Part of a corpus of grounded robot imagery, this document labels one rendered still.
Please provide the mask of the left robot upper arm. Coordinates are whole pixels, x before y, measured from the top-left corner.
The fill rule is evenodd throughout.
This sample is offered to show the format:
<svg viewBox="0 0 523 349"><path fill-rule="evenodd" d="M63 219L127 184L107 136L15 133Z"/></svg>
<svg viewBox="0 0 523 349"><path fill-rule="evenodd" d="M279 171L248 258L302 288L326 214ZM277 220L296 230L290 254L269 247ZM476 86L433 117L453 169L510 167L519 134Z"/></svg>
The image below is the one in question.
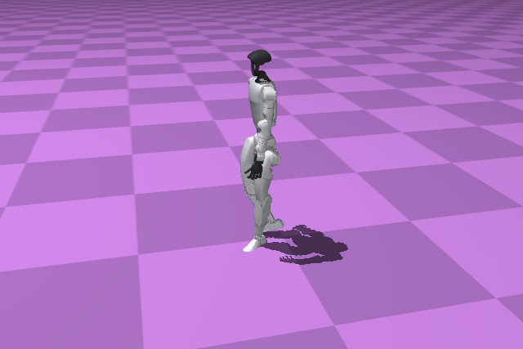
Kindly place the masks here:
<svg viewBox="0 0 523 349"><path fill-rule="evenodd" d="M269 123L270 128L271 128L276 97L277 97L277 94L273 87L264 87L263 88L261 98L263 101L262 113L263 113L264 119L261 120L257 124L258 130L261 131L263 123Z"/></svg>

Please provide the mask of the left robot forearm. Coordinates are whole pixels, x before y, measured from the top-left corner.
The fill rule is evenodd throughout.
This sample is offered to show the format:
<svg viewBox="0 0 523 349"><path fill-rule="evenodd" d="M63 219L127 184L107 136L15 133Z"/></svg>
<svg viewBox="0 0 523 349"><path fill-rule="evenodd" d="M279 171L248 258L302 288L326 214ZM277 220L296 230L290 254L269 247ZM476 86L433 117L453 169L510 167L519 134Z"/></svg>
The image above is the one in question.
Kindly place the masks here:
<svg viewBox="0 0 523 349"><path fill-rule="evenodd" d="M257 161L263 161L265 158L266 144L270 138L270 124L263 123L261 126L261 132L258 133L257 145L255 151L257 154Z"/></svg>

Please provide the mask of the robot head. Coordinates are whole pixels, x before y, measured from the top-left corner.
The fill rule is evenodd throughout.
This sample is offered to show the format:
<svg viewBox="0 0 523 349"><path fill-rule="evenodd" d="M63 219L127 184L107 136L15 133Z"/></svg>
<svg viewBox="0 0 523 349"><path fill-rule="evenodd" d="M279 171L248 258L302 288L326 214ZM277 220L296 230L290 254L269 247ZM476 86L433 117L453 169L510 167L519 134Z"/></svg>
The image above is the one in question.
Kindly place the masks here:
<svg viewBox="0 0 523 349"><path fill-rule="evenodd" d="M265 50L256 50L248 55L248 59L251 61L251 71L253 76L257 76L257 79L255 79L255 83L264 82L260 81L260 78L264 78L264 80L266 80L267 82L271 82L271 80L267 77L266 72L263 70L259 70L260 65L263 65L264 63L271 61L270 53ZM254 65L256 66L255 69Z"/></svg>

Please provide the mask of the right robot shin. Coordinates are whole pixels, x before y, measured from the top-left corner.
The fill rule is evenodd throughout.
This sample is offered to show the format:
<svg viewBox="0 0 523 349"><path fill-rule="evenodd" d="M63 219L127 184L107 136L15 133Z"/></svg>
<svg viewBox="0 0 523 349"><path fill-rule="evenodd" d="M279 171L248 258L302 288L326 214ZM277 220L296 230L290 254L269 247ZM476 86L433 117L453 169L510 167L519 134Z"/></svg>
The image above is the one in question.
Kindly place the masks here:
<svg viewBox="0 0 523 349"><path fill-rule="evenodd" d="M256 195L251 195L251 194L249 194L249 193L245 190L245 188L244 188L244 191L246 192L246 194L248 195L248 197L251 199L251 201L252 201L253 204L255 205L255 203L256 203ZM271 212L270 212L270 215L269 215L267 221L268 221L270 224L275 223L275 219L274 219L274 217L273 217L273 215L272 215ZM274 222L273 222L273 221L274 221Z"/></svg>

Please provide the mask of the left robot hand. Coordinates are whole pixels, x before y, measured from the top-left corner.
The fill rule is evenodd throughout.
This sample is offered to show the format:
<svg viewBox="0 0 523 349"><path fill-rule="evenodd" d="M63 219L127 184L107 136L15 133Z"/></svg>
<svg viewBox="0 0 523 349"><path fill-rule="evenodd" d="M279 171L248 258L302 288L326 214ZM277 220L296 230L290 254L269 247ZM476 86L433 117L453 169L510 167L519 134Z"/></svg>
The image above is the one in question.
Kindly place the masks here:
<svg viewBox="0 0 523 349"><path fill-rule="evenodd" d="M254 164L252 165L252 167L248 171L245 172L245 174L251 171L250 175L247 176L247 178L251 178L251 179L261 178L262 177L262 175L261 175L262 174L262 169L263 169L262 168L262 164L263 164L264 160L262 162L261 161L257 161L257 154L255 154L253 162L254 162Z"/></svg>

